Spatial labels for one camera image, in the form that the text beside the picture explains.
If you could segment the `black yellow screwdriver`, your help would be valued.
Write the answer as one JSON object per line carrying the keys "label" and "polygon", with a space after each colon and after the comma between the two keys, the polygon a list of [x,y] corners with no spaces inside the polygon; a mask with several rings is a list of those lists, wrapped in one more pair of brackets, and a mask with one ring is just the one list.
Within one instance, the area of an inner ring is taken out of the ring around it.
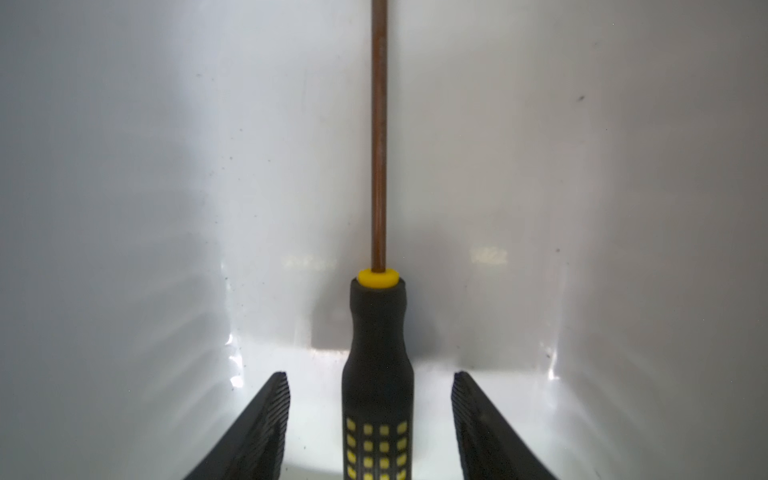
{"label": "black yellow screwdriver", "polygon": [[412,476],[414,370],[404,340],[406,283],[388,267],[388,13],[371,4],[371,262],[350,284],[353,337],[342,373],[343,476]]}

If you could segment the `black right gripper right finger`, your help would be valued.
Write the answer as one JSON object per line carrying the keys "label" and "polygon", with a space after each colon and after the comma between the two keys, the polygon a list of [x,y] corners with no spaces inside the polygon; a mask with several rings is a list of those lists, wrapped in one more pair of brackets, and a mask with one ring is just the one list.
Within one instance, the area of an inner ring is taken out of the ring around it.
{"label": "black right gripper right finger", "polygon": [[466,371],[454,374],[454,426],[466,480],[555,480]]}

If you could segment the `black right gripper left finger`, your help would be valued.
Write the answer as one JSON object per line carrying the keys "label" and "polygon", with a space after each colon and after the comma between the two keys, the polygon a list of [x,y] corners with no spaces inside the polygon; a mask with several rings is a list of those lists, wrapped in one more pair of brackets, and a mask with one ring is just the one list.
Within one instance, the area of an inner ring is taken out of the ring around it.
{"label": "black right gripper left finger", "polygon": [[282,468],[289,408],[287,375],[275,372],[186,479],[277,479]]}

